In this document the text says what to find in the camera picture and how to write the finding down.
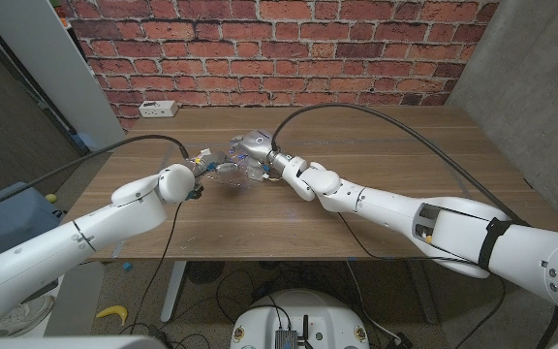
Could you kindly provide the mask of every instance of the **wooden table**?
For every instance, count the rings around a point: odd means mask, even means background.
[[[530,224],[558,231],[558,217],[522,175],[471,121],[449,107],[384,107],[422,133],[481,181]],[[274,131],[295,108],[211,108],[180,110],[175,118],[141,119],[129,137],[162,134],[183,142],[192,156],[200,150],[229,149],[236,135]],[[324,109],[296,118],[282,131],[282,148],[323,164],[341,177],[412,197],[485,198],[425,146],[381,119],[360,111]],[[110,202],[111,193],[135,179],[181,161],[166,141],[141,141],[117,149],[66,216],[72,220]],[[197,201],[183,204],[167,253],[174,260],[346,260],[367,258],[337,214],[304,202],[284,181],[237,187],[206,178]],[[120,258],[160,258],[175,206],[160,227],[124,243]],[[346,215],[363,244],[378,256],[419,256],[401,235]],[[110,259],[112,246],[93,259]]]

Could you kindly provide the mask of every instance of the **banana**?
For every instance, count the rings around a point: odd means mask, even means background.
[[[98,315],[96,315],[97,318],[99,317],[105,317],[107,315],[111,315],[111,314],[117,314],[120,316],[120,318],[122,319],[122,326],[124,326],[124,323],[126,322],[126,317],[128,316],[128,311],[126,310],[126,308],[122,305],[114,305],[114,306],[110,306],[107,309],[101,311],[98,313]]]

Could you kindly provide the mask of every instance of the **brick wall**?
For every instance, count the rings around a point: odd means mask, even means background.
[[[66,0],[125,129],[183,106],[442,105],[497,8],[474,1]]]

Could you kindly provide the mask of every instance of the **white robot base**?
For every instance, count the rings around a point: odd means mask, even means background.
[[[273,307],[275,304],[288,313]],[[283,331],[279,331],[279,319]],[[231,349],[369,348],[367,331],[346,304],[322,292],[307,289],[283,290],[251,304],[233,327]]]

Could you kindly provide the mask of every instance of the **robotic arm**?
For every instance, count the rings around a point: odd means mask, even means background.
[[[0,254],[0,319],[20,302],[96,251],[159,226],[167,219],[163,202],[197,199],[198,177],[235,170],[223,152],[203,151],[185,165],[128,183],[111,195],[111,204]]]
[[[558,233],[512,224],[500,209],[454,198],[409,198],[342,179],[318,163],[273,151],[271,136],[254,131],[233,146],[278,171],[303,200],[351,212],[408,238],[435,262],[485,278],[490,272],[558,305]]]

